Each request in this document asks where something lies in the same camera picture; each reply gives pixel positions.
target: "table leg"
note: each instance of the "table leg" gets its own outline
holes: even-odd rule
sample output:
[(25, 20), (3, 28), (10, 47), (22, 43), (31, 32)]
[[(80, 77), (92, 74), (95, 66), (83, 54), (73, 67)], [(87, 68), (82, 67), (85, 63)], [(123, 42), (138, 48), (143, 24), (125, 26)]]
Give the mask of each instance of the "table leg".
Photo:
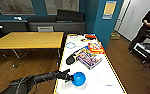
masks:
[(16, 50), (15, 49), (12, 49), (13, 50), (13, 52), (15, 53), (15, 55), (17, 56), (17, 58), (20, 58), (20, 56), (19, 56), (19, 54), (16, 52)]
[(17, 53), (17, 51), (15, 49), (12, 49), (13, 52), (15, 53), (15, 55), (17, 56), (17, 60), (13, 63), (13, 67), (16, 68), (16, 65), (19, 63), (19, 61), (25, 57), (27, 55), (27, 53), (23, 53), (23, 55), (20, 57), (19, 54)]
[(60, 51), (59, 51), (59, 48), (58, 48), (58, 56), (60, 57)]
[(60, 59), (60, 49), (58, 48), (58, 56), (59, 56), (59, 59), (58, 59), (58, 62), (56, 63), (57, 64), (57, 66), (59, 67), (60, 66), (60, 61), (61, 61), (61, 59)]

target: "white table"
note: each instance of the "white table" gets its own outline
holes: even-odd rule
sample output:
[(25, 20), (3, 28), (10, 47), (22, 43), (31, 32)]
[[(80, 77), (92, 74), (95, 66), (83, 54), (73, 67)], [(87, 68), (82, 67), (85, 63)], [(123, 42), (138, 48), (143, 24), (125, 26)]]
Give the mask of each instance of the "white table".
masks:
[(84, 36), (68, 36), (66, 44), (72, 42), (75, 44), (75, 47), (68, 48), (65, 45), (60, 71), (70, 69), (70, 75), (73, 75), (76, 72), (83, 72), (86, 76), (85, 83), (82, 86), (76, 87), (72, 82), (65, 83), (64, 80), (58, 79), (55, 85), (54, 94), (126, 94), (126, 91), (106, 57), (106, 54), (99, 54), (99, 57), (102, 58), (102, 62), (91, 70), (84, 66), (80, 61), (77, 61), (73, 65), (66, 64), (67, 57), (74, 51), (88, 45), (89, 42), (97, 42), (96, 40), (82, 42), (81, 39), (84, 38)]

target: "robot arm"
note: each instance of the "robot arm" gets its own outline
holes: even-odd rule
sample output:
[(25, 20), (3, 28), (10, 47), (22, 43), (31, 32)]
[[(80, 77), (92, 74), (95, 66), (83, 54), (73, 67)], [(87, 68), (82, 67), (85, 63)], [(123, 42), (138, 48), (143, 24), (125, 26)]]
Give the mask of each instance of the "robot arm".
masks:
[(55, 78), (73, 81), (73, 75), (69, 75), (68, 72), (70, 72), (70, 69), (65, 70), (64, 72), (55, 71), (46, 74), (31, 75), (24, 78), (19, 78), (10, 82), (9, 87), (7, 87), (0, 94), (27, 94), (35, 84), (48, 80), (54, 80)]

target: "yellow object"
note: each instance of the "yellow object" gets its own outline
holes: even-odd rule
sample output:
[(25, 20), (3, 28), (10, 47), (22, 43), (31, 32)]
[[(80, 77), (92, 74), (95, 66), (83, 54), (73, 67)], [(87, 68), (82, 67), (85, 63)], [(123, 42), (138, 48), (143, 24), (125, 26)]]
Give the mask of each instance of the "yellow object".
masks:
[(120, 35), (118, 33), (111, 33), (111, 39), (119, 39)]

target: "blue object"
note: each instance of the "blue object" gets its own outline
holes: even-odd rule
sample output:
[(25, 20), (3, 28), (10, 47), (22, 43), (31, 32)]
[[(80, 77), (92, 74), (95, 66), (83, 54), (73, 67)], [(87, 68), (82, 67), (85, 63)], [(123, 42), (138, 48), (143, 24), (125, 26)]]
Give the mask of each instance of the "blue object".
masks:
[(82, 73), (82, 72), (76, 72), (73, 75), (73, 78), (74, 78), (74, 81), (72, 81), (72, 83), (75, 86), (81, 86), (81, 85), (83, 85), (84, 82), (85, 82), (85, 80), (86, 80), (86, 77), (85, 77), (84, 73)]

